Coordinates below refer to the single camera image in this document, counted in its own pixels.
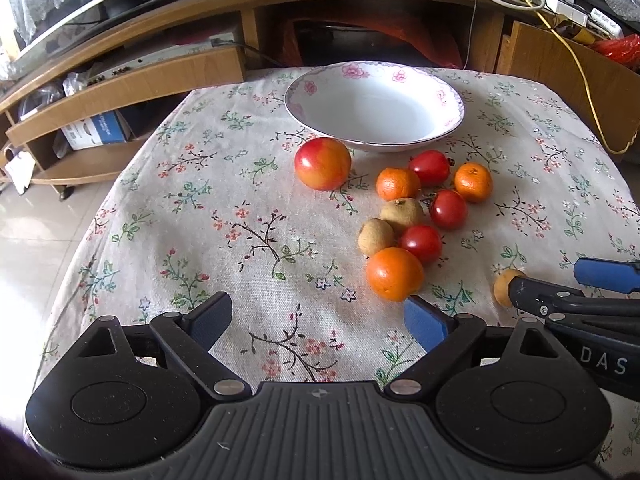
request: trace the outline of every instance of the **floral tablecloth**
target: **floral tablecloth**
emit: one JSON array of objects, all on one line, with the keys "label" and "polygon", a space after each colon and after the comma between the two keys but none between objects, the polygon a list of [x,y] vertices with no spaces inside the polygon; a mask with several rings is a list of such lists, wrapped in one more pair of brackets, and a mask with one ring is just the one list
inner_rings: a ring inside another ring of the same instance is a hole
[{"label": "floral tablecloth", "polygon": [[[187,312],[218,290],[234,302],[212,353],[254,387],[260,381],[393,379],[423,354],[402,306],[377,298],[356,248],[379,214],[377,174],[411,153],[353,153],[333,192],[300,184],[293,157],[314,134],[287,114],[283,95],[305,69],[254,73],[236,86],[192,92],[120,175],[78,248],[50,315],[38,380],[103,314],[122,324]],[[546,87],[519,78],[431,70],[464,99],[463,124],[433,147],[456,166],[494,174],[492,198],[444,235],[421,296],[444,312],[489,324],[518,314],[494,303],[509,267],[576,286],[582,254],[639,257],[640,214],[596,137]],[[590,296],[612,295],[587,288]],[[638,466],[640,408],[607,394],[613,426],[598,462]]]}]

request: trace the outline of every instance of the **orange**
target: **orange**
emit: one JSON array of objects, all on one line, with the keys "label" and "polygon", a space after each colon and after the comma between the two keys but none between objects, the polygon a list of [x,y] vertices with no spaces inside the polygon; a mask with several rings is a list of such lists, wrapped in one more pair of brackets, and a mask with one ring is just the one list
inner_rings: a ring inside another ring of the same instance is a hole
[{"label": "orange", "polygon": [[389,301],[404,301],[418,292],[424,280],[420,260],[399,247],[382,249],[367,262],[367,281],[372,290]]},{"label": "orange", "polygon": [[415,197],[421,187],[420,178],[407,168],[385,168],[376,181],[376,191],[387,201]]},{"label": "orange", "polygon": [[467,162],[460,166],[453,178],[456,191],[467,202],[484,202],[494,190],[491,173],[482,164]]}]

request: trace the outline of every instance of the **wooden tv stand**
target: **wooden tv stand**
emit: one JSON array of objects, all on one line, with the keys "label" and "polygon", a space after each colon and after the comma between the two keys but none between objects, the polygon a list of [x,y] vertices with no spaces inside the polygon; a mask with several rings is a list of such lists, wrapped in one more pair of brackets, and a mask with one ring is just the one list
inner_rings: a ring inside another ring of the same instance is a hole
[{"label": "wooden tv stand", "polygon": [[[32,182],[50,184],[61,193],[65,186],[115,178],[143,145],[143,139],[71,152],[57,160],[51,149],[55,131],[129,104],[196,88],[242,82],[245,68],[262,66],[260,57],[236,46],[183,56],[89,86],[18,122],[20,100],[47,82],[63,78],[76,67],[125,43],[207,16],[230,14],[241,24],[244,42],[268,53],[274,24],[286,18],[293,8],[311,5],[312,1],[180,0],[113,27],[51,59],[4,95],[0,101],[0,146],[8,138],[14,146],[23,146],[31,152],[36,160]],[[595,131],[582,79],[571,55],[551,33],[531,26],[538,24],[531,12],[511,12],[479,0],[471,44],[468,44],[474,0],[332,0],[332,3],[366,5],[368,9],[399,6],[425,20],[434,16],[445,20],[463,59],[468,51],[470,70],[516,75],[546,84]],[[635,102],[640,93],[640,76],[586,47],[575,43],[572,47],[586,70],[607,142],[612,149],[620,150],[640,126],[640,107]],[[150,124],[150,128],[155,126],[157,124]],[[0,175],[0,182],[5,179]]]}]

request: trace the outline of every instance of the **red tomato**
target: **red tomato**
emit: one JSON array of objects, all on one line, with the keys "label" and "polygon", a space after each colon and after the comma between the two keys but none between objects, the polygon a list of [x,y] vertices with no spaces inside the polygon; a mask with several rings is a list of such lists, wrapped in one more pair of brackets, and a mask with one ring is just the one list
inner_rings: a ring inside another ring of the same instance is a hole
[{"label": "red tomato", "polygon": [[409,169],[415,171],[425,187],[439,186],[449,177],[449,161],[437,150],[427,150],[409,161]]},{"label": "red tomato", "polygon": [[468,209],[465,199],[450,189],[443,189],[436,194],[436,198],[429,208],[431,220],[438,227],[453,231],[460,229],[466,220]]},{"label": "red tomato", "polygon": [[398,245],[413,254],[423,264],[436,261],[442,254],[440,234],[428,225],[409,227],[400,238]]}]

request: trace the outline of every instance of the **yellow cable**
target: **yellow cable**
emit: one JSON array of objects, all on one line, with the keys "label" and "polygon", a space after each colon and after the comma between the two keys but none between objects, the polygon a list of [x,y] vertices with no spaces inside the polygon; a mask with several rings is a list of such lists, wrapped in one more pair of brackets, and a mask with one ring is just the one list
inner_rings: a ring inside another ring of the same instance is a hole
[{"label": "yellow cable", "polygon": [[[532,3],[531,0],[524,0],[527,5],[529,5],[529,7],[535,7],[534,4]],[[587,76],[584,73],[584,69],[582,68],[582,65],[580,64],[580,60],[578,60],[578,57],[575,55],[574,50],[571,48],[571,45],[569,45],[566,40],[560,36],[560,34],[558,34],[549,24],[549,22],[545,19],[545,17],[540,14],[540,12],[536,11],[537,16],[540,18],[540,20],[542,21],[542,23],[544,23],[546,25],[546,27],[551,31],[551,33],[558,38],[558,40],[560,41],[560,43],[562,43],[566,49],[569,51],[569,53],[571,54],[571,56],[574,58],[574,61],[578,67],[578,70],[580,70],[580,75],[582,76],[582,81],[584,82],[584,89],[587,92],[587,99],[589,100],[589,105],[591,106],[591,113],[593,114],[593,119],[596,122],[596,126],[598,127],[598,131],[600,133],[600,139],[602,140],[602,143],[604,145],[604,147],[607,149],[607,151],[613,155],[623,155],[623,153],[626,153],[626,151],[629,149],[629,147],[631,147],[631,145],[634,143],[634,141],[636,140],[636,136],[638,135],[638,132],[634,133],[634,136],[631,138],[631,140],[626,144],[626,147],[624,150],[619,150],[619,151],[615,151],[612,150],[609,145],[607,144],[607,139],[605,139],[604,137],[604,132],[602,131],[602,127],[600,126],[600,120],[598,118],[598,114],[596,113],[596,108],[593,105],[593,99],[591,98],[591,89],[589,87],[589,83],[587,81]]]}]

